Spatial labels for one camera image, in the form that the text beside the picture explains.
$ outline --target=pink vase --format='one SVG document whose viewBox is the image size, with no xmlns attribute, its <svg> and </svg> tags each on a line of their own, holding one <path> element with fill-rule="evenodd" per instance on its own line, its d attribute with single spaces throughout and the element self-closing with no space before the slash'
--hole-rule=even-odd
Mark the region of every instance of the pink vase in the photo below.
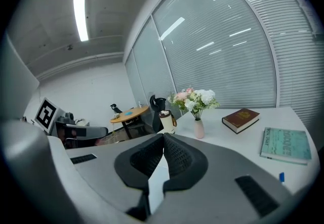
<svg viewBox="0 0 324 224">
<path fill-rule="evenodd" d="M 205 129 L 202 120 L 194 121 L 194 135 L 197 139 L 202 139 L 205 136 Z"/>
</svg>

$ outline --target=white desk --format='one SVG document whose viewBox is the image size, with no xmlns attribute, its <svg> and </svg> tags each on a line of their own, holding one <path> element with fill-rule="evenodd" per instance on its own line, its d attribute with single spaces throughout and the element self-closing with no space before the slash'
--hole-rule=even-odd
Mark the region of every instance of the white desk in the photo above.
<svg viewBox="0 0 324 224">
<path fill-rule="evenodd" d="M 235 150 L 277 179 L 279 178 L 279 174 L 284 172 L 285 185 L 292 194 L 315 180 L 320 170 L 318 153 L 306 127 L 292 108 L 252 109 L 260 113 L 260 120 L 241 133 L 235 134 L 222 123 L 221 119 L 237 110 L 205 110 L 201 116 L 205 127 L 205 137 L 201 141 Z M 191 113 L 186 113 L 180 117 L 177 120 L 178 126 L 175 134 L 195 139 L 193 121 L 194 118 Z M 295 165 L 260 157 L 265 127 L 306 131 L 312 155 L 312 159 L 308 165 Z M 163 158 L 160 165 L 167 167 L 168 165 L 165 163 L 165 159 Z"/>
</svg>

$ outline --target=wall trim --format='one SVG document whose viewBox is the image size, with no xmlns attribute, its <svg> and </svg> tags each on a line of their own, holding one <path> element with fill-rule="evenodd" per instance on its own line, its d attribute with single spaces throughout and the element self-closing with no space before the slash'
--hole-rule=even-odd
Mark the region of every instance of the wall trim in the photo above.
<svg viewBox="0 0 324 224">
<path fill-rule="evenodd" d="M 114 38 L 114 37 L 123 37 L 123 35 L 107 35 L 107 36 L 100 36 L 100 37 L 90 38 L 88 41 L 92 41 L 92 40 L 96 40 L 96 39 L 103 39 L 103 38 Z M 28 63 L 26 64 L 26 66 L 29 66 L 29 65 L 35 63 L 36 61 L 40 60 L 41 58 L 47 56 L 48 54 L 50 54 L 50 53 L 52 53 L 52 52 L 54 52 L 54 51 L 58 51 L 58 50 L 60 50 L 60 49 L 66 48 L 66 47 L 68 47 L 70 44 L 76 44 L 76 43 L 80 43 L 80 42 L 83 42 L 83 41 L 80 41 L 80 40 L 79 40 L 79 41 L 75 41 L 75 42 L 73 42 L 73 43 L 69 43 L 69 44 L 66 44 L 66 45 L 60 46 L 60 47 L 58 47 L 58 48 L 55 48 L 55 49 L 53 49 L 53 50 L 51 50 L 51 51 L 49 51 L 49 52 L 43 53 L 43 54 L 42 54 L 41 56 L 39 56 L 38 58 L 34 59 L 34 60 L 31 61 L 31 62 L 28 62 Z"/>
<path fill-rule="evenodd" d="M 254 13 L 254 15 L 256 16 L 256 18 L 258 19 L 265 36 L 267 37 L 269 46 L 270 46 L 270 50 L 271 50 L 271 54 L 272 54 L 272 59 L 273 59 L 273 64 L 274 64 L 274 73 L 275 73 L 275 78 L 276 78 L 276 102 L 275 102 L 275 106 L 279 107 L 280 105 L 280 76 L 279 76 L 279 66 L 278 66 L 278 61 L 277 61 L 277 56 L 275 54 L 275 49 L 272 43 L 272 40 L 270 38 L 270 35 L 267 31 L 267 28 L 265 27 L 265 24 L 263 23 L 261 17 L 259 16 L 258 11 L 253 7 L 253 5 L 248 1 L 248 0 L 244 0 L 248 6 L 251 8 L 252 12 Z"/>
<path fill-rule="evenodd" d="M 99 55 L 93 55 L 93 56 L 88 56 L 85 58 L 69 61 L 67 63 L 61 64 L 57 67 L 51 68 L 49 70 L 44 71 L 43 73 L 39 74 L 36 76 L 36 78 L 41 81 L 46 78 L 49 78 L 51 76 L 54 76 L 57 73 L 60 73 L 64 70 L 87 64 L 90 62 L 94 61 L 99 61 L 99 60 L 107 60 L 107 59 L 115 59 L 115 58 L 122 58 L 123 57 L 123 52 L 114 52 L 114 53 L 104 53 L 104 54 L 99 54 Z"/>
</svg>

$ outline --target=round table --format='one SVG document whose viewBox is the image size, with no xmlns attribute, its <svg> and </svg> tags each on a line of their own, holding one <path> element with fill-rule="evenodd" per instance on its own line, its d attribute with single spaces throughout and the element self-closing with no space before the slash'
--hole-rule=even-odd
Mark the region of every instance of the round table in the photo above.
<svg viewBox="0 0 324 224">
<path fill-rule="evenodd" d="M 130 139 L 132 139 L 132 136 L 130 134 L 130 131 L 128 130 L 127 124 L 125 122 L 128 121 L 128 120 L 131 120 L 133 118 L 136 118 L 136 117 L 139 117 L 140 118 L 140 115 L 143 114 L 143 113 L 145 113 L 146 111 L 148 111 L 148 108 L 149 107 L 147 105 L 143 106 L 142 108 L 135 107 L 135 108 L 133 108 L 131 110 L 128 110 L 128 111 L 125 111 L 125 112 L 120 113 L 119 114 L 119 117 L 117 119 L 110 120 L 110 122 L 111 123 L 120 123 L 121 122 L 122 125 L 123 125 L 123 127 L 124 127 L 124 129 L 125 129 L 125 131 L 126 131 L 127 136 Z"/>
</svg>

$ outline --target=flower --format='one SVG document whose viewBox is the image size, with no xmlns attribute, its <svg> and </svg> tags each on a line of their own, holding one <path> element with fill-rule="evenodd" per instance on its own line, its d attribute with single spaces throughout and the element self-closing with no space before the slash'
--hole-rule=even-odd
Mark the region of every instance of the flower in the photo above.
<svg viewBox="0 0 324 224">
<path fill-rule="evenodd" d="M 214 98 L 215 98 L 215 92 L 212 90 L 195 90 L 194 91 L 196 95 L 200 95 L 201 101 L 208 105 Z"/>
<path fill-rule="evenodd" d="M 189 112 L 191 112 L 193 110 L 193 108 L 195 107 L 196 103 L 190 99 L 186 99 L 184 106 L 188 109 Z"/>
<path fill-rule="evenodd" d="M 212 90 L 194 90 L 189 87 L 182 92 L 171 94 L 168 101 L 178 106 L 180 110 L 188 110 L 195 119 L 200 119 L 204 109 L 216 108 L 219 103 L 216 101 L 215 92 Z"/>
<path fill-rule="evenodd" d="M 177 100 L 186 100 L 187 98 L 187 93 L 186 92 L 179 92 L 176 95 Z"/>
<path fill-rule="evenodd" d="M 193 88 L 189 87 L 189 88 L 186 90 L 186 92 L 187 92 L 188 94 L 192 93 L 192 92 L 193 92 Z"/>
</svg>

